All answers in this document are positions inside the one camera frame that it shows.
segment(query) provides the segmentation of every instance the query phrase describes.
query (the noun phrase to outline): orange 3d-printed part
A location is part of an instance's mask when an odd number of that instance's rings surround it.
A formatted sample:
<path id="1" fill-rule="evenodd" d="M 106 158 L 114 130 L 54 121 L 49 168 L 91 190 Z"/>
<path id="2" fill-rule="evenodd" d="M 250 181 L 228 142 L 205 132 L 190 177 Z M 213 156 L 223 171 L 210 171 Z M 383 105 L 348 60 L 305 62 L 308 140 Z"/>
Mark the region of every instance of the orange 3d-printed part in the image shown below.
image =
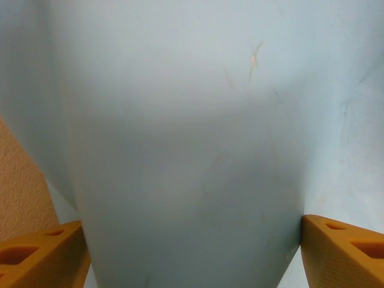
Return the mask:
<path id="1" fill-rule="evenodd" d="M 0 243 L 0 287 L 83 287 L 90 263 L 80 221 L 63 224 Z"/>
<path id="2" fill-rule="evenodd" d="M 301 253 L 310 288 L 384 287 L 383 234 L 305 215 Z"/>

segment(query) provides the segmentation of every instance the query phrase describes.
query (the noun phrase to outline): scratch mark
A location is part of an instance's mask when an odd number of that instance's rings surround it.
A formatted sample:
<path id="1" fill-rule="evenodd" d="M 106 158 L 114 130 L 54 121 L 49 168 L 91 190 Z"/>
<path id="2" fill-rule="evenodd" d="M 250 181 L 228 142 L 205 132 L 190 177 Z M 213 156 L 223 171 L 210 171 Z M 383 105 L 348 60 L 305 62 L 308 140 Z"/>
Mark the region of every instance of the scratch mark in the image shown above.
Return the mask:
<path id="1" fill-rule="evenodd" d="M 227 70 L 227 68 L 226 68 L 226 66 L 224 64 L 223 64 L 223 70 L 224 70 L 224 75 L 226 77 L 227 84 L 228 84 L 229 88 L 234 90 L 235 86 L 234 86 L 234 84 L 233 84 L 233 82 L 232 82 L 232 80 L 231 80 L 231 78 L 229 76 L 228 70 Z"/>
<path id="2" fill-rule="evenodd" d="M 264 214 L 263 211 L 262 211 L 262 221 L 263 221 L 264 224 L 266 223 L 266 218 L 265 218 L 265 214 Z"/>
<path id="3" fill-rule="evenodd" d="M 279 154 L 277 152 L 277 148 L 276 148 L 276 146 L 274 144 L 274 141 L 272 139 L 271 132 L 269 130 L 268 124 L 267 124 L 266 128 L 267 128 L 267 131 L 268 131 L 268 138 L 269 138 L 269 144 L 271 146 L 272 157 L 274 159 L 274 161 L 273 161 L 274 162 L 274 172 L 277 173 L 277 167 L 278 167 L 278 162 L 280 161 L 280 157 L 279 157 Z"/>
<path id="4" fill-rule="evenodd" d="M 370 78 L 383 64 L 384 64 L 384 51 L 382 51 L 381 54 L 368 67 L 364 75 L 360 78 L 359 84 L 363 83 L 368 78 Z"/>
<path id="5" fill-rule="evenodd" d="M 144 288 L 149 288 L 149 285 L 151 285 L 152 277 L 150 274 L 147 275 L 144 281 Z"/>
<path id="6" fill-rule="evenodd" d="M 252 57 L 251 57 L 251 68 L 250 68 L 250 74 L 248 78 L 248 82 L 251 82 L 252 80 L 252 74 L 255 67 L 257 67 L 257 53 L 259 52 L 260 48 L 263 46 L 264 41 L 261 41 L 259 45 L 257 45 L 256 49 L 253 48 L 253 44 L 251 42 L 251 48 L 252 48 Z"/>
<path id="7" fill-rule="evenodd" d="M 351 98 L 350 98 L 350 99 L 347 99 L 345 102 L 346 102 L 346 103 L 345 103 L 345 108 L 344 108 L 344 117 L 347 116 L 348 109 L 349 109 L 349 107 L 350 107 L 350 105 L 351 105 L 351 103 L 352 103 L 352 99 L 351 99 Z"/>
<path id="8" fill-rule="evenodd" d="M 271 242 L 276 241 L 276 235 L 275 235 L 275 231 L 273 229 L 271 230 L 271 234 L 269 234 L 269 237 L 271 239 Z"/>
<path id="9" fill-rule="evenodd" d="M 252 99 L 251 99 L 250 92 L 249 92 L 248 88 L 245 89 L 244 95 L 247 98 L 248 105 L 252 106 Z"/>

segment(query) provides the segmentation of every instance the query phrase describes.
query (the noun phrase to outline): textured wall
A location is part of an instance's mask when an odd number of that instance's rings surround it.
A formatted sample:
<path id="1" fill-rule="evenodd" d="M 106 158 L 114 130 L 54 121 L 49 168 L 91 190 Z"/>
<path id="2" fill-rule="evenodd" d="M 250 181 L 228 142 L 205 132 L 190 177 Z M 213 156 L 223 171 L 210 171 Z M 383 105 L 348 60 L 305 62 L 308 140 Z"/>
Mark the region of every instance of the textured wall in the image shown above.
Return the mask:
<path id="1" fill-rule="evenodd" d="M 0 119 L 0 241 L 57 224 L 43 175 Z"/>

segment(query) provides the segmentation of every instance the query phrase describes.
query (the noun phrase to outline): white plastic surface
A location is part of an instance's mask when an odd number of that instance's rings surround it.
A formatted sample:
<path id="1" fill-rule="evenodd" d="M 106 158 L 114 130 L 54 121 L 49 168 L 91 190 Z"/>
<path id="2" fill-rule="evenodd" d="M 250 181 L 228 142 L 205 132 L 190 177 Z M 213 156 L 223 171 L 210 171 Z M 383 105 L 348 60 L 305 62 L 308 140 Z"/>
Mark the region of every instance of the white plastic surface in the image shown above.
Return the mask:
<path id="1" fill-rule="evenodd" d="M 275 287 L 303 213 L 384 230 L 382 1 L 0 3 L 1 115 L 100 287 Z"/>

